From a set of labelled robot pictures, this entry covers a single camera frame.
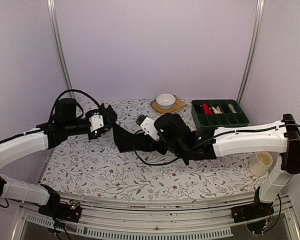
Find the black striped underwear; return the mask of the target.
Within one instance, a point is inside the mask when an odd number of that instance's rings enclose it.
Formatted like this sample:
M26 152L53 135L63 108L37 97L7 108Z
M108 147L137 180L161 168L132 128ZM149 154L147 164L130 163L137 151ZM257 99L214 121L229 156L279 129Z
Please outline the black striped underwear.
M114 143L120 153L143 151L158 152L161 155L167 153L167 145L162 141L155 141L144 133L132 134L115 123L112 127Z

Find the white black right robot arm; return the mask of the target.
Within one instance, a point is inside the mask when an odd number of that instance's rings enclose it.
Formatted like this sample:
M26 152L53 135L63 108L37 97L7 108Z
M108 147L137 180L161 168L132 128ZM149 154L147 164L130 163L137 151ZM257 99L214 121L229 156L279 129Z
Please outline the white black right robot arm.
M264 125L191 131L180 115L167 113L157 120L147 117L141 128L185 164L243 153L279 154L266 181L255 191L253 203L231 209L235 223L273 214L277 195L294 175L300 174L300 125L291 114Z

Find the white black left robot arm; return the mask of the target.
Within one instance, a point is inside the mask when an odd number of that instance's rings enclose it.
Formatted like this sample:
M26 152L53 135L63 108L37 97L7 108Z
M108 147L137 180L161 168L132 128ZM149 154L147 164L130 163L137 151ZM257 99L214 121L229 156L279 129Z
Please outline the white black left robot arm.
M53 149L71 136L87 135L90 140L96 139L110 130L117 121L117 114L110 105L98 104L96 109L77 115L77 109L80 107L73 98L59 99L55 102L52 116L46 123L0 141L0 170L33 153ZM0 199L44 206L53 217L60 217L65 211L60 202L60 195L52 188L1 174Z

